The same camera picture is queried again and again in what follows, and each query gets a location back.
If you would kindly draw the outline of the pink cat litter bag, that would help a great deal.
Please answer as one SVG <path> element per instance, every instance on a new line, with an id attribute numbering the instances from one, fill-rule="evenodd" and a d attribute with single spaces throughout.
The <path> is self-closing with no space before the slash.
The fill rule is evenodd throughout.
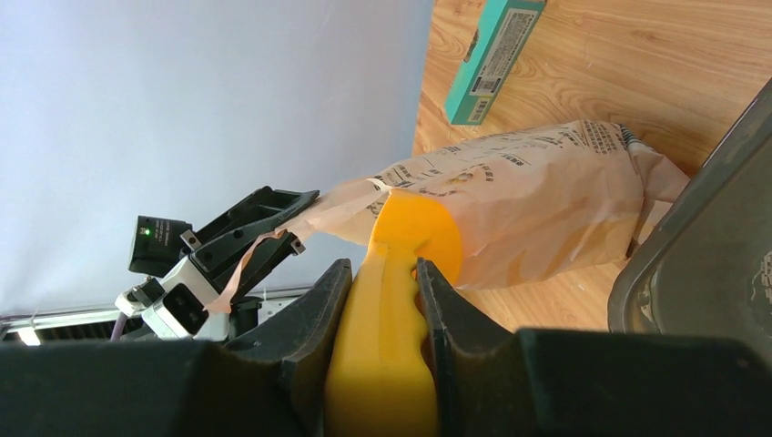
<path id="1" fill-rule="evenodd" d="M 500 289 L 623 259 L 687 175 L 621 125 L 586 119 L 474 138 L 339 184 L 260 241 L 323 232 Z"/>

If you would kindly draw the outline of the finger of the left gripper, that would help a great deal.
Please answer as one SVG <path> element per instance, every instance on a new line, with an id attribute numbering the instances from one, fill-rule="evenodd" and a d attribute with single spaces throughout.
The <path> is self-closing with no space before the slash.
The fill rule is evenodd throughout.
<path id="1" fill-rule="evenodd" d="M 305 250 L 300 238 L 287 229 L 251 223 L 214 238 L 189 254 L 194 265 L 215 288 L 215 302 L 244 296 L 290 256 Z"/>
<path id="2" fill-rule="evenodd" d="M 195 234 L 197 243 L 192 248 L 233 244 L 237 240 L 251 240 L 270 233 L 297 217 L 319 195 L 318 190 L 296 192 L 269 186 L 259 188 L 200 229 Z"/>

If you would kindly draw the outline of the yellow plastic scoop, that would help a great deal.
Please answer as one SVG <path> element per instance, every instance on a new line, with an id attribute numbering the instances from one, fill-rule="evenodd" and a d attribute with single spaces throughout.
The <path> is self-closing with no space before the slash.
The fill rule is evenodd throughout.
<path id="1" fill-rule="evenodd" d="M 462 240 L 438 200 L 391 191 L 346 300 L 324 387 L 327 436 L 435 436 L 435 382 L 423 354 L 427 322 L 414 273 L 420 258 L 450 279 Z"/>

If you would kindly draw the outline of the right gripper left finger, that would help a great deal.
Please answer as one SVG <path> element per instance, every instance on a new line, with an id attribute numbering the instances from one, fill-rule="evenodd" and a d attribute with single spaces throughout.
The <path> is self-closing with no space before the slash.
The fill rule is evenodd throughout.
<path id="1" fill-rule="evenodd" d="M 74 341 L 1 349 L 4 436 L 320 436 L 351 264 L 226 344 Z"/>

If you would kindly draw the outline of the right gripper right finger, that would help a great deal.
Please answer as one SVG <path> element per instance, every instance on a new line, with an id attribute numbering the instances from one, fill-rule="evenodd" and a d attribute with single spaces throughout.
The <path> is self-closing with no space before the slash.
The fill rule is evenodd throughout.
<path id="1" fill-rule="evenodd" d="M 734 340 L 508 331 L 427 259 L 416 279 L 443 436 L 768 436 L 771 370 Z"/>

